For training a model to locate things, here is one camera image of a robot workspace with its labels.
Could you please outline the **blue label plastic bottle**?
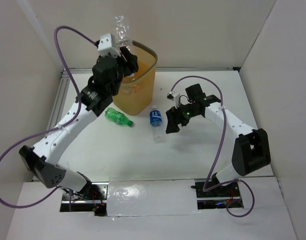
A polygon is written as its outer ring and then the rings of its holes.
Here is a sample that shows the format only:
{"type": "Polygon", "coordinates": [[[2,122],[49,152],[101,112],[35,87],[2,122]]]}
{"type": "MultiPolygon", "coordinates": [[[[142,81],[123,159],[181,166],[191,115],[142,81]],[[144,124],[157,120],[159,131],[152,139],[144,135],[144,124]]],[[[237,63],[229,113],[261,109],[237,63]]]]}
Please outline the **blue label plastic bottle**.
{"type": "Polygon", "coordinates": [[[154,142],[164,143],[166,141],[164,123],[161,112],[158,110],[156,105],[151,106],[149,122],[154,142]]]}

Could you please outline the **clear bottle white cap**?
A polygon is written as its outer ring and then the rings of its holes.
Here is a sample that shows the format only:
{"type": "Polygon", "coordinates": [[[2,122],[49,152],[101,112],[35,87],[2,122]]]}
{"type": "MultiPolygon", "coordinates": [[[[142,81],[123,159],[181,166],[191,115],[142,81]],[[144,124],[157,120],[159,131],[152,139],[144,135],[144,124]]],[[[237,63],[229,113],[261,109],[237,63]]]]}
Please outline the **clear bottle white cap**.
{"type": "Polygon", "coordinates": [[[130,52],[133,50],[133,42],[129,32],[129,26],[125,24],[123,15],[115,16],[116,43],[119,47],[126,47],[130,52]]]}

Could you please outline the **green plastic bottle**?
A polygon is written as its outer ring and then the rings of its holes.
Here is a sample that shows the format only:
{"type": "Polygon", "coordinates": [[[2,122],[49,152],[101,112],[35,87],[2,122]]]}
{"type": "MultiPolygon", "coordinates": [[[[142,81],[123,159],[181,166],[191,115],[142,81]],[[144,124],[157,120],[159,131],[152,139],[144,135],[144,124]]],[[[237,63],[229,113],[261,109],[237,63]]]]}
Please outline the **green plastic bottle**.
{"type": "Polygon", "coordinates": [[[108,107],[105,111],[105,117],[115,124],[123,127],[133,127],[134,122],[126,117],[123,113],[115,110],[112,107],[108,107]]]}

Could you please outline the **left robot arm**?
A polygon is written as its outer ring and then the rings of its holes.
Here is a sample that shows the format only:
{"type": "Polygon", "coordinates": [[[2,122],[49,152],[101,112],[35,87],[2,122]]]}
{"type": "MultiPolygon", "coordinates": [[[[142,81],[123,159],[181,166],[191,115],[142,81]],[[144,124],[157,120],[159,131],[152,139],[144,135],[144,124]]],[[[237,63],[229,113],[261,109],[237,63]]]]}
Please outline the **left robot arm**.
{"type": "Polygon", "coordinates": [[[75,101],[56,125],[57,130],[47,134],[33,146],[25,145],[19,150],[26,167],[48,189],[56,186],[70,189],[81,200],[87,199],[95,191],[92,182],[85,175],[60,166],[59,161],[84,128],[113,102],[123,78],[139,70],[136,55],[125,46],[118,51],[118,56],[109,53],[98,58],[87,86],[80,92],[81,100],[75,101]]]}

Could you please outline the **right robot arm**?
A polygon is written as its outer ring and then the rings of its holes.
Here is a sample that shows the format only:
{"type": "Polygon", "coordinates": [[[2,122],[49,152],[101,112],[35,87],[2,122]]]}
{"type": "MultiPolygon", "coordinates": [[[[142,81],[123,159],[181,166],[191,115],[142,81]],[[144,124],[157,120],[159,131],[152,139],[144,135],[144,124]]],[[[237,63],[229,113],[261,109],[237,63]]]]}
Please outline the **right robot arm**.
{"type": "Polygon", "coordinates": [[[271,163],[268,134],[262,128],[255,129],[244,123],[227,110],[215,95],[206,95],[200,84],[186,88],[188,103],[182,104],[180,94],[170,91],[167,99],[174,101],[174,106],[166,111],[166,134],[173,134],[185,127],[190,119],[202,116],[222,128],[221,137],[226,136],[234,142],[231,161],[218,172],[211,172],[207,177],[203,192],[212,191],[216,196],[223,196],[229,184],[253,173],[271,163]]]}

